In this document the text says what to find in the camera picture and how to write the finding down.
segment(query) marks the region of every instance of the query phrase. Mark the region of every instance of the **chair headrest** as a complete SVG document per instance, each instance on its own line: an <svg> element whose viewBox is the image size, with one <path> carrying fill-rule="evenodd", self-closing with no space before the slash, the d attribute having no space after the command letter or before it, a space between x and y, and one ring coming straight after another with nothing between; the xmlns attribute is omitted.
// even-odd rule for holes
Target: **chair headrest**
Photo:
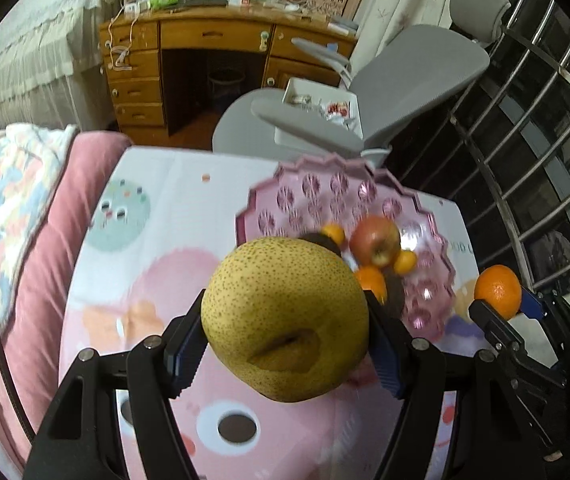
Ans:
<svg viewBox="0 0 570 480"><path fill-rule="evenodd" d="M452 21L483 43L500 38L500 20L510 7L509 0L449 0Z"/></svg>

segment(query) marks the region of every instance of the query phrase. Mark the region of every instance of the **orange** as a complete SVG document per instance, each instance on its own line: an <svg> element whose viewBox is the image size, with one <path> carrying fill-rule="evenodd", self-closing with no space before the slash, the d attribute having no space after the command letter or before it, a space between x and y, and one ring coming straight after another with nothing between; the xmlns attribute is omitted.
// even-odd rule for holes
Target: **orange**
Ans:
<svg viewBox="0 0 570 480"><path fill-rule="evenodd" d="M398 256L396 256L396 261L394 262L394 272L398 276L409 274L412 272L412 270L414 270L417 262L418 256L416 256L416 253L414 253L414 251L402 250L398 253Z"/></svg>
<svg viewBox="0 0 570 480"><path fill-rule="evenodd" d="M378 267L365 266L354 272L363 290L371 290L380 304L387 301L387 285L385 277Z"/></svg>
<svg viewBox="0 0 570 480"><path fill-rule="evenodd" d="M342 247L345 243L345 231L338 224L325 224L321 229L321 234L329 236L338 247Z"/></svg>
<svg viewBox="0 0 570 480"><path fill-rule="evenodd" d="M522 289L516 274L509 267L495 265L485 269L474 287L474 299L485 300L503 318L516 316L522 299Z"/></svg>

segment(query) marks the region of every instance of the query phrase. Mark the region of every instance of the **patterned blanket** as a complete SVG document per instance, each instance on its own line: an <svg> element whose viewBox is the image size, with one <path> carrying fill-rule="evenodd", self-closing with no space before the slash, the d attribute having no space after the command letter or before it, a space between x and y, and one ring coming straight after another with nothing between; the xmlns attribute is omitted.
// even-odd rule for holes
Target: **patterned blanket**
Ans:
<svg viewBox="0 0 570 480"><path fill-rule="evenodd" d="M46 130L11 124L0 130L0 331L14 309L24 257L65 168L76 126Z"/></svg>

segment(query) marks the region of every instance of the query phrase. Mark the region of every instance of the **pink fruit bowl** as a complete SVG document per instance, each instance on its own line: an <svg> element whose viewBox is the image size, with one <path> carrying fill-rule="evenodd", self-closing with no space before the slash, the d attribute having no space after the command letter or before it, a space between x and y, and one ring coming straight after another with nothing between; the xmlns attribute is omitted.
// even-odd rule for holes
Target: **pink fruit bowl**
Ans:
<svg viewBox="0 0 570 480"><path fill-rule="evenodd" d="M264 236L298 237L337 222L348 239L367 215L393 220L401 247L414 251L418 264L403 279L402 319L414 337L434 342L444 333L454 303L454 266L447 240L438 234L433 214L418 193L404 188L387 170L371 171L364 160L303 156L281 163L273 178L249 191L247 208L236 217L236 242ZM351 255L343 253L346 260Z"/></svg>

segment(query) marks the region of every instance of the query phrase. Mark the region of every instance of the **pink blanket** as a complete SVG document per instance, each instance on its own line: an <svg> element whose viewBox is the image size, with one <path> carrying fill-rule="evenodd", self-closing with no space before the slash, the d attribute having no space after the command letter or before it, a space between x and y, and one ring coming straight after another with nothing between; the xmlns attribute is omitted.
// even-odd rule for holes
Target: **pink blanket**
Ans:
<svg viewBox="0 0 570 480"><path fill-rule="evenodd" d="M76 258L105 184L129 145L127 137L112 132L76 137L50 211L25 260L5 350L35 430L59 383L60 335ZM0 438L22 470L30 445L1 376Z"/></svg>

